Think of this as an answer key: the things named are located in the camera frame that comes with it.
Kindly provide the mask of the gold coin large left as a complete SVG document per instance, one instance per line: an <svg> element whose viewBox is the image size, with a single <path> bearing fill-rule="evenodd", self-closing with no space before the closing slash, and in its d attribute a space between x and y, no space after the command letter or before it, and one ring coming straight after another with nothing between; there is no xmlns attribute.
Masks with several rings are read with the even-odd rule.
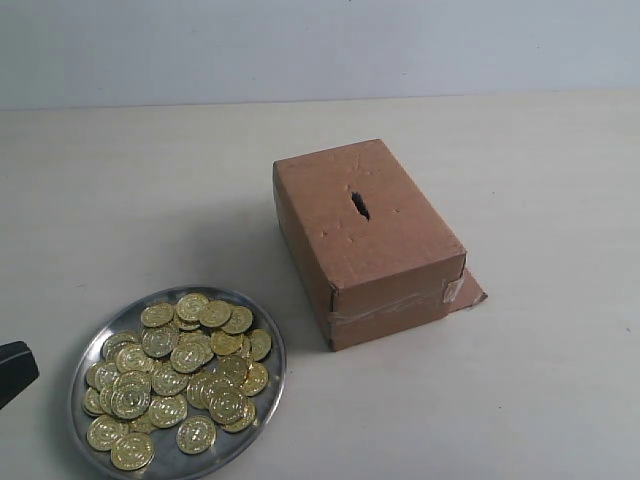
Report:
<svg viewBox="0 0 640 480"><path fill-rule="evenodd" d="M137 384L116 387L111 396L111 410L120 419L133 420L142 416L150 404L150 392Z"/></svg>

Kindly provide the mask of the gold coin front centre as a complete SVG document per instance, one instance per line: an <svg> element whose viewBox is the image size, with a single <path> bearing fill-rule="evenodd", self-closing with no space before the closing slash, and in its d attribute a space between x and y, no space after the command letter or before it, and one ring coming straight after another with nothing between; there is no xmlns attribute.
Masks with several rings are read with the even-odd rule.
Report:
<svg viewBox="0 0 640 480"><path fill-rule="evenodd" d="M216 438L215 423L209 417L196 415L182 422L176 433L176 444L184 454L196 455L209 450Z"/></svg>

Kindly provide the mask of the gold coin front bottom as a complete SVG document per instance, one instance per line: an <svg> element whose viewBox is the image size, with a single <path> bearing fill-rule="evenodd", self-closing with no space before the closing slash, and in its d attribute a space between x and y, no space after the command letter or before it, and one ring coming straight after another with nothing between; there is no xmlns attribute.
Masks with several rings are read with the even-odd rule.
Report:
<svg viewBox="0 0 640 480"><path fill-rule="evenodd" d="M110 451L113 466L122 471L134 471L147 466L154 458L155 447L151 437L134 432L117 440Z"/></svg>

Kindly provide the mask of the gold coin far right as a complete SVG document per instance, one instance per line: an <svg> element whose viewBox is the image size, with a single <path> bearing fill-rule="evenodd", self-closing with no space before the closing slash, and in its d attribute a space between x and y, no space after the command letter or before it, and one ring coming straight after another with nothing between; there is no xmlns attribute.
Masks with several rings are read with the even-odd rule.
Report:
<svg viewBox="0 0 640 480"><path fill-rule="evenodd" d="M264 329L254 329L248 334L251 348L251 358L254 361L261 361L271 351L272 339L268 331Z"/></svg>

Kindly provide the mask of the round silver metal plate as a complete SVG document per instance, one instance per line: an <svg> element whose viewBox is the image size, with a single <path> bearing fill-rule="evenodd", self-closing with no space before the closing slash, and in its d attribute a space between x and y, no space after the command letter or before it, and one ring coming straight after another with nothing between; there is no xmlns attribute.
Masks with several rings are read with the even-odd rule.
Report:
<svg viewBox="0 0 640 480"><path fill-rule="evenodd" d="M151 463L136 471L118 470L107 454L92 449L86 439L91 423L89 416L82 410L86 372L90 365L98 360L103 342L112 334L133 329L145 307L161 301L176 301L188 293L203 293L210 298L246 306L254 313L254 324L271 334L272 350L266 357L269 382L266 389L254 398L257 407L256 422L240 433L221 434L210 453L197 455L187 455L179 451L175 441L175 427L156 431L151 434L155 446L155 456ZM132 302L109 318L84 349L77 362L65 406L69 441L74 445L78 455L90 466L89 476L94 479L202 479L237 458L262 433L280 402L286 366L285 345L277 323L262 306L247 295L206 285L178 286L154 292Z"/></svg>

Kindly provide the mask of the gold coin centre pile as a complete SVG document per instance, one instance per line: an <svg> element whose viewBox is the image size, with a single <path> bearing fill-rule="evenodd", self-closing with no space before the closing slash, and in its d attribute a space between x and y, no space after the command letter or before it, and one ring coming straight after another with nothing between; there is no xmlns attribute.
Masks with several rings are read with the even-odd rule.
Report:
<svg viewBox="0 0 640 480"><path fill-rule="evenodd" d="M198 342L177 345L170 355L173 369L179 373L192 373L200 368L207 358L206 349Z"/></svg>

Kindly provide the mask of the brown cardboard slotted box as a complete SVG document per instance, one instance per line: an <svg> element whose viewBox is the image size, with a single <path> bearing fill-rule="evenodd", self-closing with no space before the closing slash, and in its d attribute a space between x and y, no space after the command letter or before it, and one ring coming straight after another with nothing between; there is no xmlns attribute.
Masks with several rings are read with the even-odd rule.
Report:
<svg viewBox="0 0 640 480"><path fill-rule="evenodd" d="M465 247L382 140L278 160L272 180L279 226L332 350L486 300Z"/></svg>

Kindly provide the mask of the gold coin front left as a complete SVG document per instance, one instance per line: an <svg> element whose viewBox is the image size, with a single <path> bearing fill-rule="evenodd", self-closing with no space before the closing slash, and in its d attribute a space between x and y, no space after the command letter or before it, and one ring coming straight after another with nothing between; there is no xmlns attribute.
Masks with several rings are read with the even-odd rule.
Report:
<svg viewBox="0 0 640 480"><path fill-rule="evenodd" d="M86 440L92 449L99 452L107 452L111 450L120 438L129 432L129 424L126 421L103 414L94 419L89 425Z"/></svg>

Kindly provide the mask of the gold coin back left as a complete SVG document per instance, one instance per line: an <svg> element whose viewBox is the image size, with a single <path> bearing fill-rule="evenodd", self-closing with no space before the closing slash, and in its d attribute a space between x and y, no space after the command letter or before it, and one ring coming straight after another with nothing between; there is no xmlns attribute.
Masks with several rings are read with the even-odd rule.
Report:
<svg viewBox="0 0 640 480"><path fill-rule="evenodd" d="M141 313L141 323L146 328L163 326L174 318L174 306L167 302L146 307Z"/></svg>

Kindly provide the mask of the gold coin back centre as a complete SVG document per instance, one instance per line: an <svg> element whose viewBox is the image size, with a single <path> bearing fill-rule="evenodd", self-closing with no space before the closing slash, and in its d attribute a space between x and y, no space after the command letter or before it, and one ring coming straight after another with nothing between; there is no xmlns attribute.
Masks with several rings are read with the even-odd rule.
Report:
<svg viewBox="0 0 640 480"><path fill-rule="evenodd" d="M209 303L206 295L194 292L182 296L175 306L178 317L185 322L198 322L200 312Z"/></svg>

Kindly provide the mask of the gold coin back right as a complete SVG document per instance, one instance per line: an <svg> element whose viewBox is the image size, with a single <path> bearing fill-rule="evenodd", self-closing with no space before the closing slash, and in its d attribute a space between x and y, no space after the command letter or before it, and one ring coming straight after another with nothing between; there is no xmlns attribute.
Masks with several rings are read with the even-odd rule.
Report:
<svg viewBox="0 0 640 480"><path fill-rule="evenodd" d="M232 310L233 306L228 302L212 300L198 312L198 320L205 327L217 328L230 319Z"/></svg>

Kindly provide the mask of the gold coin right stack top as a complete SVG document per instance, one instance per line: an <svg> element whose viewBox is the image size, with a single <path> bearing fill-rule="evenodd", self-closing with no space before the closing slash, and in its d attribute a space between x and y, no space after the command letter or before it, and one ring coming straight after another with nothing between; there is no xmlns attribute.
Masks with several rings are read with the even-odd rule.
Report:
<svg viewBox="0 0 640 480"><path fill-rule="evenodd" d="M218 387L211 394L209 413L221 425L229 425L241 419L247 405L247 397L236 387Z"/></svg>

